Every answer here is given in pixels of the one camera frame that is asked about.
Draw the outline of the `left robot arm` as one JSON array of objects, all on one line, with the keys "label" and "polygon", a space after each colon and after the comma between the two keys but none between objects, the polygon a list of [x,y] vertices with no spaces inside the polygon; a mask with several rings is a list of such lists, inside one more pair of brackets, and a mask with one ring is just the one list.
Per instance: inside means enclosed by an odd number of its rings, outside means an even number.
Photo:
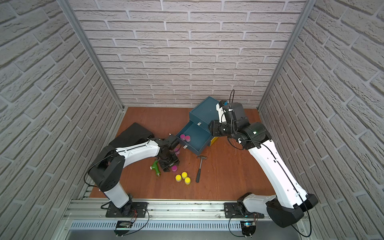
[{"label": "left robot arm", "polygon": [[166,139],[152,138],[123,148],[108,145],[97,155],[87,174],[116,208],[123,209],[132,199],[120,183],[123,169],[135,162],[156,158],[163,172],[170,172],[173,166],[180,163],[174,152],[179,143],[176,136],[169,135]]}]

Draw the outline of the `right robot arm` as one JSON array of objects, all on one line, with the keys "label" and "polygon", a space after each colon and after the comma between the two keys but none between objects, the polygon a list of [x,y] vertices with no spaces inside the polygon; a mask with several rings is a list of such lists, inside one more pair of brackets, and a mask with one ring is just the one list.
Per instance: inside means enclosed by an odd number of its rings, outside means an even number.
[{"label": "right robot arm", "polygon": [[219,118],[209,124],[212,136],[234,139],[242,145],[258,162],[275,191],[271,196],[247,193],[240,197],[242,214],[267,215],[281,228],[296,224],[318,204],[317,197],[300,186],[280,157],[271,134],[262,123],[249,122],[242,104],[220,101],[216,110]]}]

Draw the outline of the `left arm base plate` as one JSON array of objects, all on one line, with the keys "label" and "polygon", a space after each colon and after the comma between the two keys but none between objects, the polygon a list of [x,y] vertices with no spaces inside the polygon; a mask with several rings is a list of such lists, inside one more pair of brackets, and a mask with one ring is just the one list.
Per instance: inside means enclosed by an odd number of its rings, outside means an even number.
[{"label": "left arm base plate", "polygon": [[123,207],[117,208],[112,202],[106,208],[106,218],[145,218],[148,202],[128,202]]}]

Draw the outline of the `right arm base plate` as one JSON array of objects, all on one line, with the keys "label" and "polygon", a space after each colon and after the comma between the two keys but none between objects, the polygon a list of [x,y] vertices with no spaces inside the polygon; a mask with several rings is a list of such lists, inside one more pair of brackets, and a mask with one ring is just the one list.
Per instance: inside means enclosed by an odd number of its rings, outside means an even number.
[{"label": "right arm base plate", "polygon": [[233,218],[246,218],[246,219],[263,219],[265,217],[264,214],[249,212],[243,204],[238,202],[233,203],[224,203],[224,213],[227,219],[230,217]]}]

